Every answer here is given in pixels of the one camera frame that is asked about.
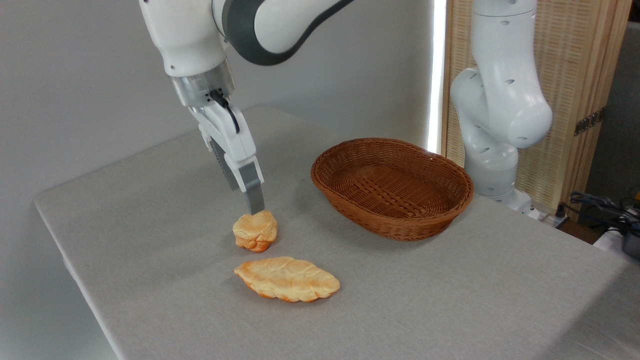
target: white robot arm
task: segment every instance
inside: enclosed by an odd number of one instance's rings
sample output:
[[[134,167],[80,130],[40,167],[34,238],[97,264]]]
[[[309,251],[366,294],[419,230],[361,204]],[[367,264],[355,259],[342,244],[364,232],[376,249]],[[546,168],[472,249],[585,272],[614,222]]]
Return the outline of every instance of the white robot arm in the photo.
[[[539,142],[552,119],[533,57],[536,6],[537,0],[475,0],[477,67],[460,72],[451,86],[476,191],[528,215],[531,198],[515,189],[517,148]]]
[[[139,0],[151,38],[162,54],[182,105],[199,122],[233,190],[250,213],[264,209],[264,182],[255,144],[229,95],[235,84],[228,45],[257,65],[290,58],[309,34],[352,0]]]

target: black cable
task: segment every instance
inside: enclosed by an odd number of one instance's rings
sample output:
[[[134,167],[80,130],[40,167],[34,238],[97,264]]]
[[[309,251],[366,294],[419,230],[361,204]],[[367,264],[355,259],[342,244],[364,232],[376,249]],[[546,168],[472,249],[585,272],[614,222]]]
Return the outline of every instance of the black cable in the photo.
[[[604,224],[604,225],[607,225],[607,226],[609,226],[609,227],[613,227],[613,228],[617,229],[621,234],[622,234],[622,231],[624,231],[625,233],[630,231],[630,232],[631,232],[631,233],[633,233],[633,234],[640,233],[640,231],[638,230],[638,226],[637,226],[637,225],[633,225],[634,223],[632,223],[632,225],[627,225],[627,224],[628,224],[628,222],[627,222],[627,221],[624,221],[624,220],[620,220],[620,221],[618,221],[618,222],[611,222],[611,221],[608,221],[608,220],[603,220],[603,219],[600,219],[600,218],[595,218],[595,217],[592,217],[592,216],[590,216],[590,215],[587,215],[587,214],[583,213],[583,212],[582,212],[582,211],[580,211],[580,210],[574,209],[574,208],[572,208],[571,206],[569,206],[569,205],[567,205],[567,204],[565,204],[565,203],[563,203],[563,202],[562,202],[561,204],[562,204],[566,209],[569,209],[569,210],[571,210],[572,212],[574,212],[574,213],[576,213],[576,214],[578,214],[578,215],[580,215],[580,216],[582,216],[582,217],[584,217],[584,218],[586,218],[586,219],[588,219],[588,220],[595,221],[595,222],[599,222],[599,223]]]

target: gray tablecloth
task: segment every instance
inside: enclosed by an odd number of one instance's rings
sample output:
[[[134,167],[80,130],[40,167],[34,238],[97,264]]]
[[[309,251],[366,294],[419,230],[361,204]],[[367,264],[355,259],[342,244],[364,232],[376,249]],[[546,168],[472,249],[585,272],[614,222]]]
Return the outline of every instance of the gray tablecloth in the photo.
[[[309,178],[343,137],[246,112],[278,240],[234,243],[246,212],[199,133],[49,190],[36,205],[122,359],[640,358],[640,269],[482,197],[403,243],[340,216]],[[264,299],[233,269],[307,259],[332,298]]]

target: wicker basket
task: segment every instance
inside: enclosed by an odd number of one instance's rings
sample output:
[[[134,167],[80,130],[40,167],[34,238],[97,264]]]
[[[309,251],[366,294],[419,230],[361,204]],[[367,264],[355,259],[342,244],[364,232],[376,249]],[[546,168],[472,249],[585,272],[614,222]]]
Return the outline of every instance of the wicker basket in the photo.
[[[401,241],[444,231],[474,192],[471,178],[453,161],[386,138],[355,139],[328,149],[314,162],[311,180],[339,213]]]

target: bread roll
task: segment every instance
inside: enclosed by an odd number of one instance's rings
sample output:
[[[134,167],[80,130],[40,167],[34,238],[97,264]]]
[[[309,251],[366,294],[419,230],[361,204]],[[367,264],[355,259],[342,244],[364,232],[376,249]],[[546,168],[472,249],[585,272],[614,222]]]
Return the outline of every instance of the bread roll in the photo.
[[[333,295],[340,281],[306,260],[289,256],[247,261],[234,273],[261,297],[312,302]]]
[[[270,211],[243,215],[233,227],[236,245],[251,251],[263,252],[276,240],[278,222]]]

